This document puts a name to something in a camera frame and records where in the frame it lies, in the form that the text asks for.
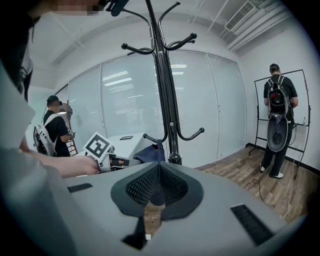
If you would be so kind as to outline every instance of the blue cloth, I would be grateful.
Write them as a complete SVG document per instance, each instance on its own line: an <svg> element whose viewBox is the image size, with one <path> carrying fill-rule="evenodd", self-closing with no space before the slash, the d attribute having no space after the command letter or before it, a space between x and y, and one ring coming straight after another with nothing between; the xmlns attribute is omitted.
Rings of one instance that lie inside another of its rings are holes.
<svg viewBox="0 0 320 256"><path fill-rule="evenodd" d="M133 159L140 160L143 164L150 162L166 161L164 146L161 139L157 139L156 145L150 145L139 151Z"/></svg>
<svg viewBox="0 0 320 256"><path fill-rule="evenodd" d="M143 164L149 162L166 161L164 146L162 145L161 139L156 140L156 145L150 145L139 151L133 156L133 159L140 160ZM165 193L158 183L152 193L150 202L155 206L162 206L165 204Z"/></svg>

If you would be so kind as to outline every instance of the pipe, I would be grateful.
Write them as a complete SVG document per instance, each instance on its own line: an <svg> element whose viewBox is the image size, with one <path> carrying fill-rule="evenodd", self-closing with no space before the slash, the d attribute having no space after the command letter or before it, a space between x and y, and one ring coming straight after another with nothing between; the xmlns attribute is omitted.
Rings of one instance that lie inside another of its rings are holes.
<svg viewBox="0 0 320 256"><path fill-rule="evenodd" d="M61 22L60 22L60 20L58 20L53 14L51 14L51 17L60 25L60 27L64 30L64 31L66 31L69 35L70 35L70 37L73 39L73 34L69 31L69 29L67 29L66 27L65 27L65 25L63 25ZM83 49L85 48L84 47L84 45L78 40L78 39L76 39L75 40Z"/></svg>
<svg viewBox="0 0 320 256"><path fill-rule="evenodd" d="M270 6L270 5L272 5L273 3L279 3L280 1L278 1L278 0L265 0L265 1L263 1L262 3L260 3L259 5L258 5L258 8L259 9L263 9L263 8L266 8L267 6Z"/></svg>
<svg viewBox="0 0 320 256"><path fill-rule="evenodd" d="M245 31L247 28L249 28L252 24L254 24L256 21L261 19L264 15L271 12L278 6L282 5L280 1L276 1L270 6L260 9L258 12L256 12L252 17L250 17L245 23L243 23L234 33L239 36L243 31Z"/></svg>
<svg viewBox="0 0 320 256"><path fill-rule="evenodd" d="M249 28L251 25L253 25L255 22L257 22L259 19L261 19L266 14L267 14L267 12L265 9L259 10L252 17L250 17L245 23L243 23L238 29L236 29L234 31L234 34L236 36L241 35L242 32L244 32L247 28Z"/></svg>
<svg viewBox="0 0 320 256"><path fill-rule="evenodd" d="M265 31L269 30L270 28L274 27L278 23L284 21L285 19L289 18L292 14L290 12L284 12L279 15L277 15L275 18L270 19L269 21L265 22L263 25L261 25L261 29L259 32L256 32L255 30L251 33L247 34L242 40L240 40L237 44L235 44L232 48L230 48L231 51L236 51L243 45L245 45L247 42L255 39Z"/></svg>
<svg viewBox="0 0 320 256"><path fill-rule="evenodd" d="M204 1L205 1L205 0L202 0L202 1L201 1L200 5L199 5L199 7L198 7L198 9L197 9L197 11L196 11L196 15L194 16L194 19L193 19L192 24L191 24L192 26L193 26L194 23L195 23L195 20L196 20L196 18L197 18L197 16L198 16L199 10L200 10L200 8L202 7L202 5L204 4Z"/></svg>
<svg viewBox="0 0 320 256"><path fill-rule="evenodd" d="M218 14L215 16L214 20L212 21L207 33L211 30L212 26L215 24L216 20L218 19L218 17L220 16L221 12L224 10L224 8L226 7L227 3L229 2L229 0L226 0L223 4L223 6L221 7L221 9L219 10Z"/></svg>
<svg viewBox="0 0 320 256"><path fill-rule="evenodd" d="M244 37L246 37L249 33L251 33L252 31L254 31L256 28L258 28L259 26L261 26L263 23L265 23L266 21L268 21L269 19L271 19L272 17L274 17L275 15L277 15L278 13L287 10L286 6L281 5L279 7L277 7L276 9L268 12L266 15L264 15L260 20L258 20L257 22L255 22L254 24L252 24L249 28L247 28L241 35L239 35L235 40L233 40L232 43L230 43L227 46L227 49L230 50L231 48L233 48L238 42L240 42Z"/></svg>
<svg viewBox="0 0 320 256"><path fill-rule="evenodd" d="M224 30L220 33L220 35L218 37L221 37L221 35L226 31L227 29L224 28Z"/></svg>

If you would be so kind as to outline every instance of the black pants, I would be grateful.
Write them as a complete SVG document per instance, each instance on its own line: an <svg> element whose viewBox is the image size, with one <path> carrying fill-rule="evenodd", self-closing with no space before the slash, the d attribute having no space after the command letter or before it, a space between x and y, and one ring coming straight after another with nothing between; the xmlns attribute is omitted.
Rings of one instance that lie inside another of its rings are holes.
<svg viewBox="0 0 320 256"><path fill-rule="evenodd" d="M273 155L275 154L274 164L273 164L272 170L269 174L270 176L277 176L279 174L282 163L284 162L285 157L286 157L286 152L287 152L288 146L290 144L290 140L291 140L291 136L292 136L292 126L293 126L292 123L288 123L288 135L286 137L286 142L285 142L283 149L281 149L278 152L274 152L269 148L268 144L266 145L266 149L265 149L265 153L264 153L264 157L263 157L261 166L264 167L265 169L267 169L269 167L269 165L271 164Z"/></svg>

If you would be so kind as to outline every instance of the black backpack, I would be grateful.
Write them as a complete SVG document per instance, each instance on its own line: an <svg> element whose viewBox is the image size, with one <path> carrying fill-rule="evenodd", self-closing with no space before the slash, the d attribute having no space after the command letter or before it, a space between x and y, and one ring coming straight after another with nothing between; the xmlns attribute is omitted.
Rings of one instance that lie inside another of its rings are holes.
<svg viewBox="0 0 320 256"><path fill-rule="evenodd" d="M269 116L280 115L285 117L289 111L289 95L282 85L284 76L280 75L278 81L268 80L268 114Z"/></svg>

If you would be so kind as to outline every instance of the white table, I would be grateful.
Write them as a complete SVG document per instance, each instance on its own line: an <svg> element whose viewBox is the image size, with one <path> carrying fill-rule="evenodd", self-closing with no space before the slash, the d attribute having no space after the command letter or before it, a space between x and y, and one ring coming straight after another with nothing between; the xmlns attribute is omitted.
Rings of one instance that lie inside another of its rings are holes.
<svg viewBox="0 0 320 256"><path fill-rule="evenodd" d="M122 158L133 158L136 152L136 148L139 145L140 141L143 139L144 132L132 133L132 134L123 134L107 138L111 141L112 146L114 146L114 153L118 157ZM133 136L131 139L120 140L122 137ZM84 156L85 151L80 152L79 156Z"/></svg>

